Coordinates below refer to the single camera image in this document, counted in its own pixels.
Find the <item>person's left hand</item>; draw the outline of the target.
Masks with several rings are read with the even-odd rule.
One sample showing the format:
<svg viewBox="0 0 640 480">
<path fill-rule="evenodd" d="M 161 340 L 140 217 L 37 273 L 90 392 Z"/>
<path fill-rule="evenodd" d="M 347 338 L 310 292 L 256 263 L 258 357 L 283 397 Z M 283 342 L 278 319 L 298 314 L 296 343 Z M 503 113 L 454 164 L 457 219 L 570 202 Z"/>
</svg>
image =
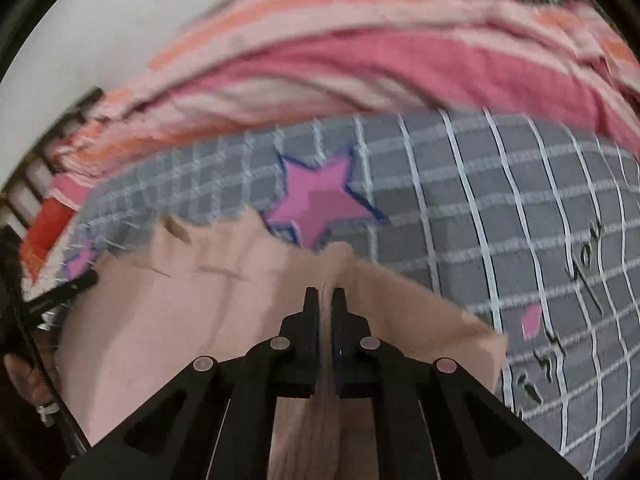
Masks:
<svg viewBox="0 0 640 480">
<path fill-rule="evenodd" d="M 27 403 L 32 404 L 43 425 L 51 427 L 54 424 L 54 415 L 60 408 L 53 400 L 40 370 L 15 354 L 6 354 L 3 363 L 17 393 Z"/>
</svg>

